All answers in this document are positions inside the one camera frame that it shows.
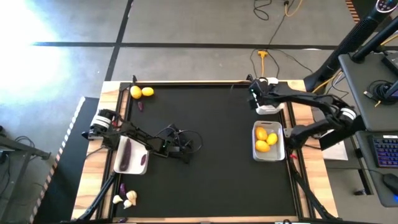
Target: wooden table frame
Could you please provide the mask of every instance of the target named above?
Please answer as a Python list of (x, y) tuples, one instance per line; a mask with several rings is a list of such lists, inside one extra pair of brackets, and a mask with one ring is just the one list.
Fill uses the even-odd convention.
[[(286, 80), (289, 86), (296, 90), (304, 90), (304, 83), (302, 80)], [(150, 85), (155, 83), (203, 83), (203, 84), (222, 84), (222, 83), (242, 83), (247, 81), (232, 80), (232, 81), (178, 81), (178, 82), (137, 82), (138, 85)], [(116, 110), (120, 109), (120, 114), (124, 116), (126, 111), (126, 105), (129, 94), (124, 93), (120, 97), (121, 107), (116, 108), (119, 87), (121, 82), (104, 82), (101, 97), (98, 103), (98, 109), (109, 109)], [(295, 121), (297, 124), (308, 125), (313, 123), (312, 112), (309, 106), (299, 105), (292, 103), (293, 110), (295, 111)], [(287, 110), (284, 110), (285, 121), (287, 127), (290, 126), (290, 116)], [(311, 146), (319, 147), (319, 142), (315, 139), (309, 139), (306, 144)], [(90, 153), (95, 149), (99, 148), (101, 140), (95, 140), (89, 143), (88, 152)], [(311, 190), (317, 196), (323, 206), (334, 216), (337, 217), (336, 206), (331, 192), (330, 184), (328, 181), (328, 175), (326, 172), (325, 163), (323, 161), (323, 154), (321, 150), (312, 149), (310, 147), (302, 148), (303, 160), (308, 176), (308, 183)], [(104, 177), (104, 162), (107, 158), (107, 151), (100, 151), (96, 154), (91, 155), (85, 161), (83, 173), (81, 175), (81, 181), (75, 206), (73, 209), (72, 218), (78, 218), (84, 213), (84, 211), (90, 206), (98, 192), (100, 191), (101, 184)], [(296, 162), (296, 168), (299, 170), (298, 161)], [(307, 199), (300, 186), (297, 186), (300, 195), (301, 207), (303, 210), (304, 217), (310, 217), (310, 210), (308, 209)], [(111, 203), (111, 190), (108, 191), (104, 199), (103, 213), (101, 217), (107, 217), (109, 211), (109, 204)], [(284, 219), (290, 221), (297, 221), (299, 218), (296, 217), (190, 217), (190, 218), (129, 218), (128, 222), (277, 222)]]

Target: lemons in tray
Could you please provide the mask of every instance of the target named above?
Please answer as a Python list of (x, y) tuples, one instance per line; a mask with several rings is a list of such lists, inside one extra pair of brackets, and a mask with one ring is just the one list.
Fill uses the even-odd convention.
[(262, 127), (257, 127), (256, 128), (256, 139), (265, 141), (265, 140), (267, 140), (267, 138), (268, 138), (267, 131)]
[(263, 140), (256, 141), (256, 150), (259, 152), (268, 152), (270, 151), (271, 147)]
[(277, 141), (278, 141), (278, 135), (276, 135), (275, 133), (270, 133), (268, 135), (268, 138), (267, 138), (268, 145), (271, 146), (271, 145), (275, 144)]
[(268, 152), (271, 149), (271, 145), (276, 144), (278, 141), (278, 135), (276, 133), (267, 134), (267, 131), (262, 127), (257, 127), (255, 130), (256, 134), (256, 145), (255, 148), (259, 152)]

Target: yellow plug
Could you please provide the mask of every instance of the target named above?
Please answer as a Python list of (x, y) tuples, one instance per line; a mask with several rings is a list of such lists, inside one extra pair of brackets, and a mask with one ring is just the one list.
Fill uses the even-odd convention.
[(268, 55), (268, 52), (265, 50), (259, 50), (257, 53), (261, 58), (261, 76), (264, 77), (264, 57)]

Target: keyboard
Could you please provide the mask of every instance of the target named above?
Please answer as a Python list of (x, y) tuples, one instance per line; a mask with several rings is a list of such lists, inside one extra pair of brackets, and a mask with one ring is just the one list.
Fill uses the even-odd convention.
[(378, 167), (398, 168), (398, 136), (370, 136)]

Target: concrete floor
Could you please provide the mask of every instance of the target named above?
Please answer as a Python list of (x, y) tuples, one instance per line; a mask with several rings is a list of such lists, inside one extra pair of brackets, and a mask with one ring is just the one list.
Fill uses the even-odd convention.
[[(3, 79), (0, 82), (0, 124), (11, 138), (30, 137), (38, 148), (56, 152), (81, 96), (99, 97), (111, 47), (32, 47), (32, 42), (115, 42), (127, 0), (12, 1), (2, 9), (7, 34), (2, 38)], [(283, 15), (282, 1), (265, 10), (269, 21), (252, 13), (252, 0), (135, 0), (123, 42), (186, 42), (267, 44)], [(286, 18), (273, 44), (336, 45), (354, 26), (344, 0), (306, 0)], [(112, 80), (236, 80), (253, 74), (251, 49), (122, 48)], [(316, 70), (327, 50), (285, 50)], [(278, 51), (280, 79), (299, 79), (310, 72)], [(261, 63), (253, 59), (257, 74)], [(276, 76), (267, 57), (266, 75)], [(339, 88), (349, 91), (345, 81)], [(351, 95), (345, 100), (354, 104)], [(20, 200), (39, 194), (31, 183), (44, 183), (53, 158), (29, 164)], [(381, 207), (377, 196), (355, 197), (361, 188), (356, 172), (329, 170), (340, 217), (353, 221), (395, 223), (398, 208)], [(32, 204), (15, 217), (28, 218)]]

